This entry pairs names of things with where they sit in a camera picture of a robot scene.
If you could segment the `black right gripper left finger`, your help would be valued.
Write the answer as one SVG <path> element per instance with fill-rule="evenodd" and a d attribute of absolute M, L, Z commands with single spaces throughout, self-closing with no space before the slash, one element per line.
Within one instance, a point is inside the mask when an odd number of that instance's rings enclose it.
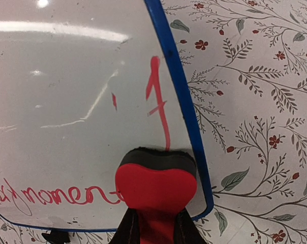
<path fill-rule="evenodd" d="M 110 244 L 140 244 L 139 219 L 135 209 L 127 209 Z"/>

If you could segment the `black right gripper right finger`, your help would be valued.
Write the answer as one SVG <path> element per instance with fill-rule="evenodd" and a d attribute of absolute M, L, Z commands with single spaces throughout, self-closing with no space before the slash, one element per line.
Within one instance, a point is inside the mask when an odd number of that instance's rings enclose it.
<path fill-rule="evenodd" d="M 173 241 L 175 244 L 207 244 L 185 208 L 176 216 Z"/>

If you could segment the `red whiteboard eraser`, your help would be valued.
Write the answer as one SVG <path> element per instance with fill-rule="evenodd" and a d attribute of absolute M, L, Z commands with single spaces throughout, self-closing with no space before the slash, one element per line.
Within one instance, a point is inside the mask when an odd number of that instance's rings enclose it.
<path fill-rule="evenodd" d="M 194 159 L 182 151 L 140 147 L 122 159 L 115 184 L 138 214 L 140 243 L 174 243 L 176 216 L 197 191 Z"/>

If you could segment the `small whiteboard blue frame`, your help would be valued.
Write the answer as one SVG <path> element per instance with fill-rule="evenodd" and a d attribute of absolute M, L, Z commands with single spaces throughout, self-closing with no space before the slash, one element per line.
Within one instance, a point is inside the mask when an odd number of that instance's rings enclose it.
<path fill-rule="evenodd" d="M 0 1 L 0 218 L 114 231 L 138 147 L 195 157 L 194 219 L 213 207 L 187 80 L 160 1 Z"/>

